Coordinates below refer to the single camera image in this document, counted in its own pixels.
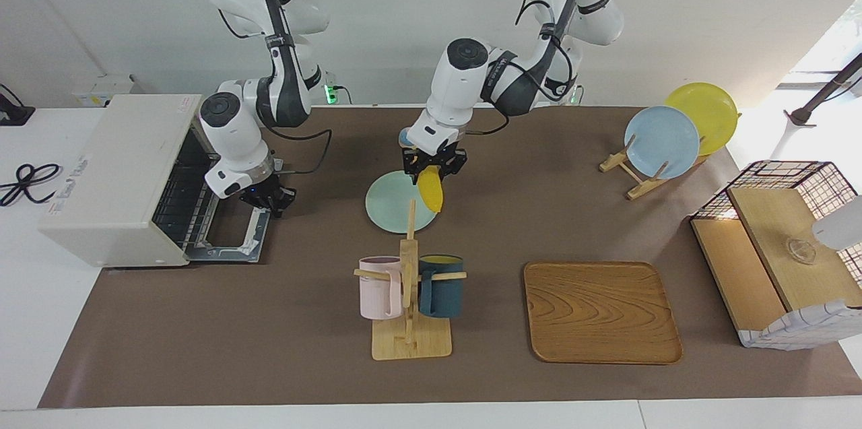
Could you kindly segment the yellow corn cob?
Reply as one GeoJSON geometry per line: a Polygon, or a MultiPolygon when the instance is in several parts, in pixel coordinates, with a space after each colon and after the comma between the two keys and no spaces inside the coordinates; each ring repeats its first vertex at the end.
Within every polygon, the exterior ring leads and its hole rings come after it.
{"type": "Polygon", "coordinates": [[[429,211],[439,213],[444,205],[440,166],[429,165],[418,174],[418,190],[429,211]]]}

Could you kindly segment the pale green plate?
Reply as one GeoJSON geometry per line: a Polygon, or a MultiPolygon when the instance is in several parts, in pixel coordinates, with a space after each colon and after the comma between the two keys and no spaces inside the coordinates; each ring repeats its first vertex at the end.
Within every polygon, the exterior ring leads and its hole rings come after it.
{"type": "Polygon", "coordinates": [[[400,170],[383,174],[370,185],[364,199],[370,220],[385,232],[405,234],[410,202],[416,202],[415,229],[431,224],[437,213],[422,201],[419,189],[411,177],[400,170]]]}

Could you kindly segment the glass toaster oven door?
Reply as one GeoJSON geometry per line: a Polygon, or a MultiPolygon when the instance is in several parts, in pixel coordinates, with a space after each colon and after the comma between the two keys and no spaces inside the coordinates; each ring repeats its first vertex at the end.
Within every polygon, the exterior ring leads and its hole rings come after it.
{"type": "Polygon", "coordinates": [[[192,215],[182,250],[192,263],[258,263],[271,212],[220,201],[192,215]]]}

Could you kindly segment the beige toaster oven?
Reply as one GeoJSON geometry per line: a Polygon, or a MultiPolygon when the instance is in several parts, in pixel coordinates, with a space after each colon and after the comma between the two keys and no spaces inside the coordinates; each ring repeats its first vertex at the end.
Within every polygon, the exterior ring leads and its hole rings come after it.
{"type": "Polygon", "coordinates": [[[203,134],[199,94],[121,94],[113,98],[38,232],[98,269],[181,267],[192,263],[153,221],[189,129],[203,134]]]}

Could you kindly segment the dark blue mug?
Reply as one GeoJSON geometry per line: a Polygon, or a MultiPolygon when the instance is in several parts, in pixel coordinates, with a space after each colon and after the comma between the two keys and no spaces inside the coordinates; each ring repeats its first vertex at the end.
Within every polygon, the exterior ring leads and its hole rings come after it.
{"type": "Polygon", "coordinates": [[[464,259],[458,255],[422,255],[419,258],[419,311],[433,318],[450,319],[461,316],[464,300],[462,279],[440,279],[437,273],[464,272],[464,259]]]}

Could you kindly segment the brown table mat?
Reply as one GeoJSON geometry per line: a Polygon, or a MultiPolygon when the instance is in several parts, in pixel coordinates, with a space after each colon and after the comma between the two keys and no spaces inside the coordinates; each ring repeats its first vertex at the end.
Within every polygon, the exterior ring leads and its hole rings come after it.
{"type": "Polygon", "coordinates": [[[726,151],[640,201],[600,173],[636,110],[541,108],[468,137],[469,161],[418,233],[423,252],[465,258],[462,316],[446,358],[376,362],[353,269],[399,239],[364,196],[397,169],[408,109],[318,110],[323,167],[270,223],[260,263],[107,270],[98,276],[40,407],[578,401],[862,395],[836,344],[747,349],[686,216],[736,177],[726,151]],[[530,261],[646,261],[658,269],[684,354],[668,366],[546,364],[527,333],[530,261]]]}

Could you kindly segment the wooden mug tree stand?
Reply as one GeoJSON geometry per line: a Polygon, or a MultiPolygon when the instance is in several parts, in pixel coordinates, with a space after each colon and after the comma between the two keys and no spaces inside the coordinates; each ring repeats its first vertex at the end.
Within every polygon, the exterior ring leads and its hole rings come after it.
{"type": "Polygon", "coordinates": [[[418,241],[415,236],[416,201],[409,203],[407,233],[399,245],[401,269],[400,317],[388,321],[373,321],[370,335],[370,355],[376,361],[450,356],[453,345],[450,322],[426,317],[418,310],[419,272],[418,241]]]}

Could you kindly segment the wooden plate rack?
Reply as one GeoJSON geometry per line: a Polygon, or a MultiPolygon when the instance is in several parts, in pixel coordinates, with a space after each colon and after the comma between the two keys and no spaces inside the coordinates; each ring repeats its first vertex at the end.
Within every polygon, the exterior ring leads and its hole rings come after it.
{"type": "Polygon", "coordinates": [[[707,157],[700,157],[698,149],[698,141],[692,139],[632,133],[621,150],[599,163],[598,170],[607,173],[622,169],[633,178],[635,184],[626,197],[634,201],[705,162],[707,157]]]}

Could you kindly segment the wooden serving tray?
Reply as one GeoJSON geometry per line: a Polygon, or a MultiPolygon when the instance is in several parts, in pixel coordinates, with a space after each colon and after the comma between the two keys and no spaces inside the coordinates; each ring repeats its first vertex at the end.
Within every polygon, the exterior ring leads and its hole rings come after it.
{"type": "Polygon", "coordinates": [[[644,261],[530,261],[531,349],[548,364],[670,365],[684,354],[659,270],[644,261]]]}

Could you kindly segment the light blue plate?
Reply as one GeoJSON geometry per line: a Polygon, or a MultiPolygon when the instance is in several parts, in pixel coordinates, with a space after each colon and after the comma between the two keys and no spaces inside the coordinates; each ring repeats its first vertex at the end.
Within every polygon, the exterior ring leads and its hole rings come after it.
{"type": "Polygon", "coordinates": [[[637,171],[657,178],[676,178],[698,158],[698,128],[686,113],[671,106],[652,106],[629,121],[623,141],[637,171]]]}

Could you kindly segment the black clamp object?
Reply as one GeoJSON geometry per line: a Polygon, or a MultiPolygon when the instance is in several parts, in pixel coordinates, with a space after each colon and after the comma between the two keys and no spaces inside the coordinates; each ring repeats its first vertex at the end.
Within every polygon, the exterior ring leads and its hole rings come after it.
{"type": "Polygon", "coordinates": [[[0,82],[0,126],[25,125],[35,113],[35,107],[24,101],[8,86],[0,82]]]}

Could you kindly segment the yellow plate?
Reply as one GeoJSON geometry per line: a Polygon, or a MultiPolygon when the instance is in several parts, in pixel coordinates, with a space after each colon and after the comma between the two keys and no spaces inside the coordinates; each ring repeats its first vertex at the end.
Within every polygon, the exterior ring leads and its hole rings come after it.
{"type": "Polygon", "coordinates": [[[725,147],[736,132],[739,112],[735,101],[720,86],[706,82],[686,84],[671,92],[664,104],[692,120],[698,129],[700,157],[725,147]]]}

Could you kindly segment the small clear glass item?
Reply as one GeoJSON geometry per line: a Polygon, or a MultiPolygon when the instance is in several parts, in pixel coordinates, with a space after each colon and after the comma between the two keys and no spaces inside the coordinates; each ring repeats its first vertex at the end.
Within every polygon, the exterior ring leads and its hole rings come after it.
{"type": "Polygon", "coordinates": [[[789,255],[798,263],[813,265],[816,261],[816,246],[800,238],[788,238],[785,247],[789,255]]]}

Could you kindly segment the black stand pole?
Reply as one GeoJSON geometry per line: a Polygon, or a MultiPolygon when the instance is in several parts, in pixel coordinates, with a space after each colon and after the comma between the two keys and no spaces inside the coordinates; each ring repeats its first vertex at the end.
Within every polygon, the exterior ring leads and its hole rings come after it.
{"type": "Polygon", "coordinates": [[[824,102],[837,98],[840,94],[837,94],[836,91],[852,79],[853,76],[856,76],[859,70],[862,70],[862,52],[859,52],[846,67],[842,68],[834,78],[822,86],[804,106],[797,108],[793,112],[785,112],[786,119],[795,127],[814,127],[815,125],[809,123],[810,116],[812,116],[814,110],[824,102]]]}

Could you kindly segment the white cylindrical object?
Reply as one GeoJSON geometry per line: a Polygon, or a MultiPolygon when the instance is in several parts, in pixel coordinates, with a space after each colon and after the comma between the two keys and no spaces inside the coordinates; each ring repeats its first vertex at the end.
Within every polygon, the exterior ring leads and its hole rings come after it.
{"type": "Polygon", "coordinates": [[[843,251],[862,242],[862,195],[841,205],[813,223],[811,232],[819,244],[843,251]]]}

